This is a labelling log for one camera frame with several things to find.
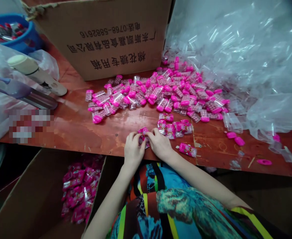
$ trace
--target colorful dress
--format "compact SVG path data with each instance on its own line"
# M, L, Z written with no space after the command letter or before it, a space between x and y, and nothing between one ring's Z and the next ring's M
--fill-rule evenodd
M285 238L251 209L227 210L165 163L143 165L107 238Z

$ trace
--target table surface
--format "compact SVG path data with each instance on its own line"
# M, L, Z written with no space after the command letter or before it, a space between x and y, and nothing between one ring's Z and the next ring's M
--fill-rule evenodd
M84 82L70 63L60 52L46 40L48 51L58 62L60 70L60 83L68 93L63 97L56 97L59 105L54 111L54 124L43 127L42 132L34 133L33 138L26 145L56 148L87 153L124 156L124 146L127 135L143 127L149 130L157 127L159 112L155 106L146 104L136 110L125 111L119 109L115 115L104 119L100 124L92 123L91 113L87 111L88 102L85 102L85 93L88 89L95 92L104 89L108 79ZM153 71L138 73L141 77L150 77ZM132 78L134 74L124 76L124 79ZM190 119L173 113L174 121ZM196 158L181 154L185 159L195 165L233 169L231 162L238 158L238 152L244 152L239 162L241 170L292 176L292 163L287 163L284 158L271 152L269 144L253 138L247 130L240 135L246 142L243 147L228 139L224 133L227 130L223 121L211 120L209 123L194 123L193 134L183 138L171 140L172 148L178 152L176 146L181 142L194 145L197 148ZM281 142L292 152L292 132L280 133ZM10 143L9 134L6 134L0 142ZM146 149L144 159L159 160L152 150ZM257 163L257 159L272 161L271 166L263 166Z

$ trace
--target clear plastic bag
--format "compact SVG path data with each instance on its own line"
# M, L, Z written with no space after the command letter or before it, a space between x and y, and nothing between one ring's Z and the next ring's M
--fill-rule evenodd
M23 54L0 44L0 77L18 80L42 93L49 94L50 91L44 89L27 76L8 66L6 61L15 55ZM57 66L57 62L50 54L43 50L39 50L31 53L30 56L34 57L39 66L48 72L54 79L59 79L59 68ZM35 109L35 107L24 101L17 100L6 94L0 93L0 138L3 137L9 129L9 110L12 109Z

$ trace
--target person's right hand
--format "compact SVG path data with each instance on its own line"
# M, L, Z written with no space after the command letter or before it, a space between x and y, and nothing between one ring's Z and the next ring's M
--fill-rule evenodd
M157 155L157 157L167 163L174 152L169 138L162 135L158 128L154 128L152 132L146 132L146 136L149 138L150 147L153 152Z

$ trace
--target cardboard box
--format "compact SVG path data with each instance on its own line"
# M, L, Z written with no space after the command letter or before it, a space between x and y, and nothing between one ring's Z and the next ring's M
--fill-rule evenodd
M81 238L85 223L61 218L62 178L81 153L41 149L26 168L0 210L0 239ZM107 157L93 204L91 221L115 181L123 161Z
M172 0L22 1L85 81L161 64Z

